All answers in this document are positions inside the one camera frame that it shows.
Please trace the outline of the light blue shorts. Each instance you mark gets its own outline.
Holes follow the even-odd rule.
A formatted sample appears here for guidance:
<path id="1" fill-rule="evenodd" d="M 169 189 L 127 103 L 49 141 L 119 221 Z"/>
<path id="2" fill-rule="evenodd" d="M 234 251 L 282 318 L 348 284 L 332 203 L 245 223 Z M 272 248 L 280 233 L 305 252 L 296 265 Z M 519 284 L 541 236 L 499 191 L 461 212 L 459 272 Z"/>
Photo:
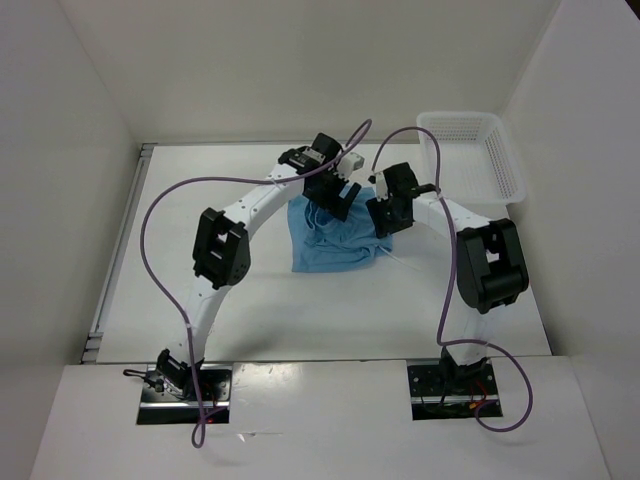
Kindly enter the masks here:
<path id="1" fill-rule="evenodd" d="M 379 238 L 366 202 L 374 190 L 362 188 L 340 221 L 300 195 L 288 202 L 287 223 L 294 273 L 340 273 L 371 266 L 393 250 L 393 238 Z"/>

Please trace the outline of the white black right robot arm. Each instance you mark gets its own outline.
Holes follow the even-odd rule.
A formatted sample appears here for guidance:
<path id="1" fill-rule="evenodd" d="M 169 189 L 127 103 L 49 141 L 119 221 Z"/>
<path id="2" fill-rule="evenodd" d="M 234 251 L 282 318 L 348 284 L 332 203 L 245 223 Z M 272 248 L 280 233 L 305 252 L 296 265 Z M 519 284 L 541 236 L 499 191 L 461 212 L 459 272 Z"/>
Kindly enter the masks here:
<path id="1" fill-rule="evenodd" d="M 366 202 L 379 238 L 419 223 L 451 242 L 448 280 L 436 342 L 443 391 L 460 393 L 483 372 L 493 324 L 529 286 L 515 224 L 491 220 L 418 183 L 406 162 L 369 176 L 375 196 Z"/>

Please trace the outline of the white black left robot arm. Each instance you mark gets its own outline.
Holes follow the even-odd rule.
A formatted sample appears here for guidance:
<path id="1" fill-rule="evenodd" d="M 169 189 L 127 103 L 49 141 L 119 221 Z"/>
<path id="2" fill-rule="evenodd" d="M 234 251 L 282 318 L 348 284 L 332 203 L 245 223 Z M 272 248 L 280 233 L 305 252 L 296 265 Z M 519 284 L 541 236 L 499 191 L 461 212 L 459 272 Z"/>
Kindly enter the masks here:
<path id="1" fill-rule="evenodd" d="M 207 338 L 225 296 L 251 266 L 250 241 L 257 230 L 290 200 L 303 196 L 344 221 L 361 186 L 349 177 L 364 166 L 352 147 L 320 133 L 309 146 L 292 148 L 255 188 L 222 210 L 205 209 L 192 251 L 195 275 L 187 304 L 178 308 L 186 334 L 164 348 L 156 372 L 164 389 L 180 400 L 194 400 Z"/>

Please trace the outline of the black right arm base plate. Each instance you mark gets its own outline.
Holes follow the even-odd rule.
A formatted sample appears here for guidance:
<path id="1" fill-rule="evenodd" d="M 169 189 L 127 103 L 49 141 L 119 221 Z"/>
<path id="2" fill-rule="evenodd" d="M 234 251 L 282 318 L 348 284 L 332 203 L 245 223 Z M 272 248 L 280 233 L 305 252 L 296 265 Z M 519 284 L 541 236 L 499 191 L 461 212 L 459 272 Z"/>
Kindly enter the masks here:
<path id="1" fill-rule="evenodd" d="M 494 369 L 486 362 L 479 373 L 446 380 L 437 359 L 408 361 L 408 388 L 413 421 L 503 416 Z"/>

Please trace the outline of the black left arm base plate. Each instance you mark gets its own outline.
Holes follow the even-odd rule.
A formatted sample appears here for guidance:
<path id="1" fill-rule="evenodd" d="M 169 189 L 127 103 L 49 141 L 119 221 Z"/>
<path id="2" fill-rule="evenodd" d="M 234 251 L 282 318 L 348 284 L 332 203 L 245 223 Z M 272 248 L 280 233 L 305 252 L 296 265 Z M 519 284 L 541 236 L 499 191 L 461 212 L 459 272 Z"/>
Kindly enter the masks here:
<path id="1" fill-rule="evenodd" d="M 228 424 L 232 389 L 231 365 L 204 364 L 199 371 L 200 392 L 206 424 Z M 164 385 L 154 365 L 130 374 L 143 378 L 137 425 L 195 425 L 199 407 L 192 385 L 184 394 Z"/>

